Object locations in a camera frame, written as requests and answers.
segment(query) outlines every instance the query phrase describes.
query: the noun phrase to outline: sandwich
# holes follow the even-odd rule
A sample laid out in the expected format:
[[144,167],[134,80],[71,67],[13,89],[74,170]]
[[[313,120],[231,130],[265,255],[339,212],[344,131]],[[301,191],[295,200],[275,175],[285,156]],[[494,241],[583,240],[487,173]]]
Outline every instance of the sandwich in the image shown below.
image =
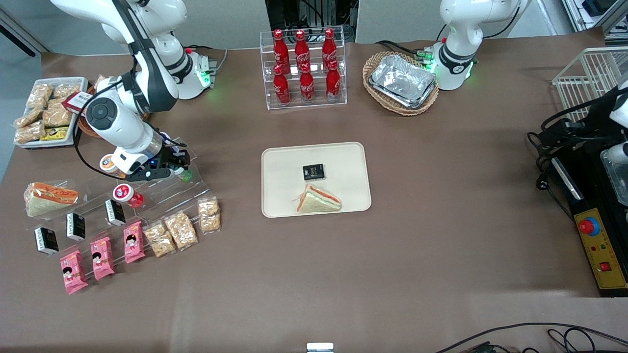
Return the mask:
[[310,212],[334,212],[340,210],[342,202],[336,196],[328,193],[312,184],[305,187],[305,191],[301,194],[299,206],[296,208],[298,213]]
[[54,187],[44,183],[32,183],[24,192],[26,214],[37,217],[52,211],[60,210],[76,204],[79,193],[65,188]]

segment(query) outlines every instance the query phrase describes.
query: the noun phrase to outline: wicker basket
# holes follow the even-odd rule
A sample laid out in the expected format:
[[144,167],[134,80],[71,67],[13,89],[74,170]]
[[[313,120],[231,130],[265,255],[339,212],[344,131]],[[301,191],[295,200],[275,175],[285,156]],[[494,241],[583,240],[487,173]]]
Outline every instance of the wicker basket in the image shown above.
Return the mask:
[[[87,93],[93,95],[95,93],[96,89],[95,86],[91,86],[89,87],[89,89],[87,89]],[[151,115],[150,114],[143,114],[142,115],[142,119],[144,121],[148,121],[148,119],[150,119]],[[97,139],[102,139],[102,137],[100,137],[97,133],[94,132],[94,130],[91,128],[91,126],[89,126],[87,124],[87,120],[85,119],[84,116],[79,116],[78,117],[78,128],[81,129],[81,131],[83,131],[83,133],[88,134],[89,136],[92,136],[93,138],[97,138]]]
[[436,97],[438,97],[438,84],[436,85],[436,87],[434,87],[430,95],[423,102],[423,105],[419,109],[408,109],[407,107],[404,107],[401,103],[397,102],[396,100],[374,89],[369,84],[369,76],[371,76],[373,71],[375,71],[379,63],[382,61],[382,59],[387,55],[393,55],[393,54],[397,54],[401,56],[402,58],[407,60],[409,63],[412,63],[413,65],[417,65],[417,66],[420,65],[419,62],[417,62],[415,59],[412,59],[411,57],[405,54],[400,54],[400,53],[395,53],[395,52],[381,52],[381,53],[373,55],[370,59],[366,61],[366,64],[364,64],[364,68],[362,69],[362,83],[364,84],[364,87],[369,92],[369,94],[378,103],[380,103],[384,108],[388,109],[389,111],[395,112],[403,116],[419,115],[422,112],[425,112],[426,110],[428,110],[428,108],[436,100]]

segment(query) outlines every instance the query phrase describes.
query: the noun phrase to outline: coca-cola bottle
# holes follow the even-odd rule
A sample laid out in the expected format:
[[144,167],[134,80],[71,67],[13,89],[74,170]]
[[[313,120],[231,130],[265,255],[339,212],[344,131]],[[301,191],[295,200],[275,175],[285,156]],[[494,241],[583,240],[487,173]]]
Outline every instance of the coca-cola bottle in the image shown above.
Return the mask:
[[305,32],[303,30],[296,31],[296,67],[299,68],[299,72],[303,73],[302,68],[307,64],[308,72],[310,71],[310,49],[305,43]]
[[277,61],[277,65],[281,67],[282,73],[284,75],[289,75],[290,74],[290,58],[288,56],[288,46],[283,41],[283,34],[279,28],[273,32],[273,37],[275,39],[275,43],[274,43],[275,61]]
[[336,42],[333,41],[333,29],[327,28],[323,43],[323,72],[327,72],[329,63],[334,61],[336,61]]
[[301,70],[301,78],[299,78],[301,100],[304,104],[312,104],[314,103],[314,78],[310,73],[310,63],[302,63],[299,69]]
[[275,78],[273,84],[275,86],[275,93],[277,94],[277,100],[282,107],[290,104],[290,91],[288,90],[288,80],[283,75],[281,65],[274,66]]
[[338,62],[329,62],[329,71],[327,72],[327,100],[330,102],[338,102],[340,99],[340,74],[338,73]]

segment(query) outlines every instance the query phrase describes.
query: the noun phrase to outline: red emergency stop button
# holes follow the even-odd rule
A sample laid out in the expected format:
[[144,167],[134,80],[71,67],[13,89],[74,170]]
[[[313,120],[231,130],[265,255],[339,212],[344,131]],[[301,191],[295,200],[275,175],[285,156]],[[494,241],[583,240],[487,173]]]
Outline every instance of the red emergency stop button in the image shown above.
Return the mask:
[[610,263],[600,263],[600,271],[606,272],[610,270],[611,270]]
[[600,233],[600,224],[593,217],[587,217],[578,223],[578,229],[593,237]]

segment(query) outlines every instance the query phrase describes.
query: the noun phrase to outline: aluminum foil container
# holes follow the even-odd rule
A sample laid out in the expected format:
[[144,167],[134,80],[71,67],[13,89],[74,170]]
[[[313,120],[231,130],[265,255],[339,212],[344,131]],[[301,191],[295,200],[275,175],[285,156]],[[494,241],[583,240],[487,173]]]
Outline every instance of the aluminum foil container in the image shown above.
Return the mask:
[[388,55],[373,71],[369,83],[403,106],[417,109],[436,87],[436,77],[399,55]]

